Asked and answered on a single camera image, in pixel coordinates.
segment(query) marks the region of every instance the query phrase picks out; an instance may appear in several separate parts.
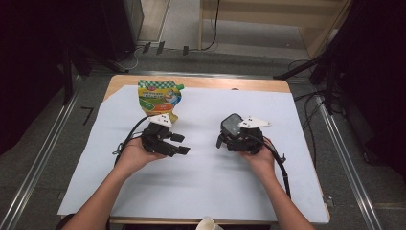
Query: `person's left arm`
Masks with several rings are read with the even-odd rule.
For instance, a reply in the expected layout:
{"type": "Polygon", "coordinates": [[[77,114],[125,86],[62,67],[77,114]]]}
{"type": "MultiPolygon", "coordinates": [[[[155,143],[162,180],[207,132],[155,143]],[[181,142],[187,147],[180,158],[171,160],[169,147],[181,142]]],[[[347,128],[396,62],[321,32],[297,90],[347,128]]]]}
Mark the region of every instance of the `person's left arm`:
{"type": "Polygon", "coordinates": [[[125,181],[147,163],[164,157],[146,152],[140,138],[128,142],[114,169],[62,229],[104,229],[125,181]]]}

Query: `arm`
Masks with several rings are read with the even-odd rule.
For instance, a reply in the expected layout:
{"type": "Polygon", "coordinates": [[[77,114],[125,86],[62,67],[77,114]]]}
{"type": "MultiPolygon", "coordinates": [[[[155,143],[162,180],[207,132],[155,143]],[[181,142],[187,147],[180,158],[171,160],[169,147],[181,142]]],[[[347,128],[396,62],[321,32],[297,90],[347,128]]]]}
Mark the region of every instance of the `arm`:
{"type": "MultiPolygon", "coordinates": [[[[270,141],[264,138],[267,145],[270,141]]],[[[299,211],[280,185],[275,176],[274,157],[266,148],[255,155],[247,152],[239,153],[250,164],[253,172],[262,183],[277,215],[281,229],[314,229],[305,216],[299,211]]]]}
{"type": "Polygon", "coordinates": [[[128,142],[114,169],[63,229],[104,229],[125,181],[147,163],[164,157],[146,152],[140,138],[128,142]]]}

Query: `hand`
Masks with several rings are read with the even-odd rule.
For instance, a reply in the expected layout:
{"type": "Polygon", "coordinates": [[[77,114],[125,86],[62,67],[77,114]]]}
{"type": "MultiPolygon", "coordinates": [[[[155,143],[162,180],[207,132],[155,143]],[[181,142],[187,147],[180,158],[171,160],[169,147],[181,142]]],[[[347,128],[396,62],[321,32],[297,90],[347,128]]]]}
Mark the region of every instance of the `hand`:
{"type": "Polygon", "coordinates": [[[143,147],[141,138],[132,139],[124,147],[124,151],[114,170],[120,171],[124,176],[130,177],[147,163],[165,157],[165,155],[157,152],[147,152],[143,147]]]}
{"type": "MultiPolygon", "coordinates": [[[[271,140],[268,138],[264,137],[263,141],[266,145],[271,145],[271,140]]],[[[262,146],[257,154],[250,154],[245,151],[241,151],[239,154],[250,164],[253,172],[257,175],[259,180],[269,176],[276,179],[274,167],[275,159],[272,152],[267,147],[262,146]]]]}

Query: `white cup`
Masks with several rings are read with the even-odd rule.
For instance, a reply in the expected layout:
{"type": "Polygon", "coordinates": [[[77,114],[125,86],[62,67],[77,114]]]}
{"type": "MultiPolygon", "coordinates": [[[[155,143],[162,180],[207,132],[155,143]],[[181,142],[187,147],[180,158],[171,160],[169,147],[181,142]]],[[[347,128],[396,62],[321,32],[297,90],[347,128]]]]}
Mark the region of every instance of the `white cup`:
{"type": "Polygon", "coordinates": [[[197,224],[196,230],[224,230],[218,226],[211,218],[203,218],[199,224],[197,224]]]}

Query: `person's left hand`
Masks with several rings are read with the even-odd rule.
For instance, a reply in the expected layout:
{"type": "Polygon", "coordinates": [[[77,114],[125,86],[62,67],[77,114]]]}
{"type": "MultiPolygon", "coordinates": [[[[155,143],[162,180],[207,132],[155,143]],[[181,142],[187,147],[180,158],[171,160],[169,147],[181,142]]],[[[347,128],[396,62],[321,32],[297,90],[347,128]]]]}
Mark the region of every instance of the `person's left hand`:
{"type": "Polygon", "coordinates": [[[147,152],[143,147],[141,138],[136,138],[129,141],[124,147],[124,151],[114,169],[130,177],[147,163],[165,157],[165,155],[157,152],[147,152]]]}

